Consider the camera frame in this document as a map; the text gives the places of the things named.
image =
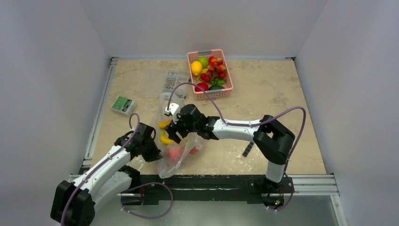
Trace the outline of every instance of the white enclosure wall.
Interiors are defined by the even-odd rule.
[[[55,225],[56,186],[76,173],[109,58],[79,0],[0,1],[0,221]]]
[[[221,48],[229,58],[298,54],[327,0],[82,0],[106,52],[177,57]]]
[[[398,225],[399,1],[329,0],[296,59],[350,225]]]

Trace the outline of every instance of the fruit basket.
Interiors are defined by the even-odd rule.
[[[230,95],[231,91],[233,90],[233,82],[231,80],[231,76],[230,76],[230,72],[229,72],[229,67],[227,66],[226,63],[226,59],[224,58],[224,54],[223,51],[221,49],[213,49],[211,51],[205,51],[205,52],[190,52],[187,54],[187,58],[188,58],[188,64],[190,67],[190,75],[191,75],[191,81],[193,83],[199,83],[197,81],[197,77],[195,75],[192,74],[192,70],[191,70],[191,64],[192,62],[196,61],[199,57],[206,57],[206,58],[210,58],[210,57],[216,57],[216,58],[221,58],[224,62],[224,64],[226,65],[226,72],[227,72],[227,80],[226,83],[223,84],[224,89],[218,89],[218,90],[208,90],[206,91],[206,93],[212,97],[212,98],[216,98],[216,97],[226,97],[228,95]],[[207,96],[202,92],[196,92],[195,91],[195,87],[192,87],[192,90],[195,94],[195,99],[205,99],[207,98]]]

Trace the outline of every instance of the plastic packet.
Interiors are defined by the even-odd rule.
[[[169,145],[165,145],[160,141],[161,129],[159,128],[159,122],[165,122],[171,119],[171,117],[164,115],[169,97],[170,93],[162,93],[160,95],[157,117],[155,118],[155,122],[152,123],[157,134],[159,134],[155,138],[155,143],[161,150],[163,157],[158,161],[158,174],[160,178],[168,178],[176,174],[177,169],[182,163],[187,161],[186,157],[196,154],[202,148],[202,138],[195,133],[190,133],[187,137],[182,139],[179,144],[173,142]],[[175,94],[172,96],[171,103],[176,103],[181,107],[184,106],[183,100]]]

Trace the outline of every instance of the yellow banana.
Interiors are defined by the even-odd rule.
[[[158,122],[158,126],[160,127],[160,129],[164,129],[166,128],[166,126],[169,125],[171,121],[172,121],[171,119],[169,119],[168,121],[160,121]]]
[[[169,145],[169,144],[171,144],[171,143],[173,142],[173,140],[171,140],[171,139],[169,139],[169,138],[167,138],[167,137],[165,136],[165,132],[164,132],[163,130],[161,130],[160,139],[161,139],[161,142],[162,142],[164,145]]]

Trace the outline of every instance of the beige table surface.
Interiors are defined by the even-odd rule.
[[[234,89],[229,97],[215,100],[226,119],[261,119],[265,114],[277,115],[295,105],[301,105],[307,109],[293,61],[228,60],[227,66],[232,76]],[[189,69],[187,60],[119,60],[92,164],[104,157],[115,139],[129,130],[128,118],[111,111],[111,105],[117,95],[137,102],[135,112],[140,115],[141,122],[148,124],[156,116],[158,99],[137,96],[144,71],[149,68]],[[189,85],[186,88],[185,104],[195,104],[206,116],[218,116],[209,100],[195,100],[192,88]],[[302,111],[294,110],[279,120],[294,134],[298,134]],[[248,157],[242,156],[247,145],[248,141],[232,139],[206,140],[201,152],[195,155],[195,159],[189,164],[183,164],[177,173],[264,174],[267,160],[256,145]],[[158,161],[147,163],[140,156],[133,159],[129,165],[140,170],[142,174],[157,174],[157,163]],[[306,119],[302,138],[289,162],[287,173],[326,173],[309,116]]]

